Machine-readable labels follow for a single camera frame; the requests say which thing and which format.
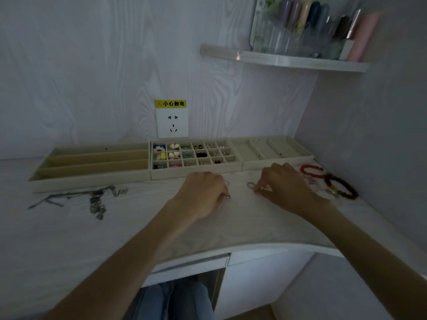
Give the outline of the person's right hand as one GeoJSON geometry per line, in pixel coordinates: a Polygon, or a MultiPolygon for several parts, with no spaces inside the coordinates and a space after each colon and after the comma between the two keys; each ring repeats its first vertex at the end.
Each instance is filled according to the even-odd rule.
{"type": "Polygon", "coordinates": [[[279,188],[274,198],[266,198],[280,208],[300,217],[310,217],[317,209],[328,205],[305,183],[303,177],[289,164],[273,163],[279,173],[279,188]]]}

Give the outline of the person's right forearm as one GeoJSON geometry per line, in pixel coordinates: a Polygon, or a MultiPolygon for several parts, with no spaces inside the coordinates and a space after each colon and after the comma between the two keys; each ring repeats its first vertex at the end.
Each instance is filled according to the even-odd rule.
{"type": "Polygon", "coordinates": [[[394,320],[427,320],[427,280],[348,220],[330,201],[310,202],[300,215],[347,259],[394,320]]]}

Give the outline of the person's left forearm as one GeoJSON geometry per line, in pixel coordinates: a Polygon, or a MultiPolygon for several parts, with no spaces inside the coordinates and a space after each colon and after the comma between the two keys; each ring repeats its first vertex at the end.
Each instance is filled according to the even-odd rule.
{"type": "Polygon", "coordinates": [[[171,200],[42,320],[120,320],[157,258],[203,208],[171,200]]]}

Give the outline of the beige slotted jewelry tray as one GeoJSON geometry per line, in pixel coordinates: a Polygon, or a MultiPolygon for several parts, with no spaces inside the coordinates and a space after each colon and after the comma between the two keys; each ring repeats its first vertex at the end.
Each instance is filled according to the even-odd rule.
{"type": "Polygon", "coordinates": [[[299,166],[312,163],[314,155],[290,136],[228,138],[242,162],[242,171],[261,170],[273,163],[299,166]]]}

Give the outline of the beige grid jewelry tray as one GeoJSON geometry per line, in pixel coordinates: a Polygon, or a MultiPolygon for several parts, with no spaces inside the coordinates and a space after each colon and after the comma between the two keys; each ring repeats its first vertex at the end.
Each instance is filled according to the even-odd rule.
{"type": "Polygon", "coordinates": [[[150,157],[150,177],[151,180],[163,180],[170,178],[185,177],[192,172],[212,172],[222,174],[228,172],[242,171],[242,162],[238,157],[231,143],[227,138],[219,139],[184,139],[184,140],[163,140],[151,143],[150,157]],[[202,142],[205,144],[208,156],[205,158],[196,158],[193,144],[202,142]],[[180,144],[180,159],[156,161],[157,154],[153,150],[153,144],[166,145],[166,153],[170,144],[180,144]],[[169,168],[169,161],[179,160],[183,167],[169,168]]]}

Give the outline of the yellow warning label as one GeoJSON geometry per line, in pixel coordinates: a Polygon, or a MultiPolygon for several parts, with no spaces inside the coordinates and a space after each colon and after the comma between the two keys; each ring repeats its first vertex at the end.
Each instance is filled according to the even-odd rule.
{"type": "Polygon", "coordinates": [[[186,100],[155,100],[155,108],[187,108],[186,100]]]}

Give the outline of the white cabinet door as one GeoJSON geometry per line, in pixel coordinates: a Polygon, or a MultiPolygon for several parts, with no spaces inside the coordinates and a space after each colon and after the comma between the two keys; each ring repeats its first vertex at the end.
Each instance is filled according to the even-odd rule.
{"type": "Polygon", "coordinates": [[[232,253],[214,310],[224,320],[276,301],[313,257],[313,252],[279,250],[232,253]]]}

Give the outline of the person's blue jeans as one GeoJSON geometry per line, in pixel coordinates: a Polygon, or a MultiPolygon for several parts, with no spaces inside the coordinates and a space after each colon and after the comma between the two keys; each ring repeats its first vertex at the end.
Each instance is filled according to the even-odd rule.
{"type": "Polygon", "coordinates": [[[122,320],[214,320],[207,287],[180,279],[141,288],[122,320]]]}

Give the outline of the beige long-compartment jewelry tray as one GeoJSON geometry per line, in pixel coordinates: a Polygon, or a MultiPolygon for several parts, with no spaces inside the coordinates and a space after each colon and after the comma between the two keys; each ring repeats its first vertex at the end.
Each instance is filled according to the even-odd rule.
{"type": "Polygon", "coordinates": [[[149,143],[56,147],[28,179],[34,193],[150,180],[149,143]]]}

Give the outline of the clear acrylic cosmetics organizer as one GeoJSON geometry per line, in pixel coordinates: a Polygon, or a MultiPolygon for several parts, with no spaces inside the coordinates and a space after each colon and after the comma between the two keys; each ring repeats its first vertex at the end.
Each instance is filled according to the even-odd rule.
{"type": "Polygon", "coordinates": [[[276,21],[270,20],[264,35],[261,53],[279,54],[291,57],[335,59],[333,39],[339,20],[330,22],[319,32],[304,32],[301,36],[280,28],[276,21]]]}

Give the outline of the silver-capped white tube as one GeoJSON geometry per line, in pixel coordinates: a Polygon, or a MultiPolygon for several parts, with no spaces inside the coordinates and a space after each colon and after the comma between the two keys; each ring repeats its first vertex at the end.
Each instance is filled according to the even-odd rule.
{"type": "Polygon", "coordinates": [[[347,60],[349,53],[353,47],[354,40],[352,38],[353,38],[353,34],[355,32],[357,23],[360,19],[361,12],[362,12],[362,9],[358,8],[357,10],[355,10],[353,16],[351,17],[350,25],[346,30],[346,35],[344,38],[344,42],[342,44],[342,49],[339,53],[338,59],[340,61],[346,61],[347,60]]]}

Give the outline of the row of cosmetic tubes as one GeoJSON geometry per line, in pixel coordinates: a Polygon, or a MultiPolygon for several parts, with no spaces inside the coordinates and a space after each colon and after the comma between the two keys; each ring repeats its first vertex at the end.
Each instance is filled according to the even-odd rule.
{"type": "Polygon", "coordinates": [[[304,32],[321,33],[330,22],[342,16],[349,0],[275,0],[274,14],[280,28],[301,36],[304,32]]]}

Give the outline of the pink cylindrical bottle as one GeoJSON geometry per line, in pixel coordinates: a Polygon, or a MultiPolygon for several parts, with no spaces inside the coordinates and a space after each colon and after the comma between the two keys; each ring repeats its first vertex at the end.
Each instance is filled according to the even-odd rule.
{"type": "Polygon", "coordinates": [[[354,44],[346,58],[348,62],[359,62],[380,20],[380,12],[363,15],[354,33],[354,44]]]}

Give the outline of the white wall socket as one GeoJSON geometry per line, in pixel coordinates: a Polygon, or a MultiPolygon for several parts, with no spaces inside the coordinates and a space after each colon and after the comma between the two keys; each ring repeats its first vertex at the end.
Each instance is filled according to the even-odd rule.
{"type": "Polygon", "coordinates": [[[188,138],[188,108],[157,108],[157,134],[160,139],[188,138]]]}

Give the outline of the white wall shelf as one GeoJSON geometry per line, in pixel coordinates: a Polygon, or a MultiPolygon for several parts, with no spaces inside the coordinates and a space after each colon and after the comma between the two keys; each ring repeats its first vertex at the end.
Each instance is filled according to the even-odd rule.
{"type": "Polygon", "coordinates": [[[370,67],[369,63],[291,57],[279,54],[241,51],[222,46],[212,46],[209,44],[201,44],[200,55],[215,59],[229,60],[246,64],[257,64],[264,66],[276,66],[295,69],[365,73],[370,67]]]}

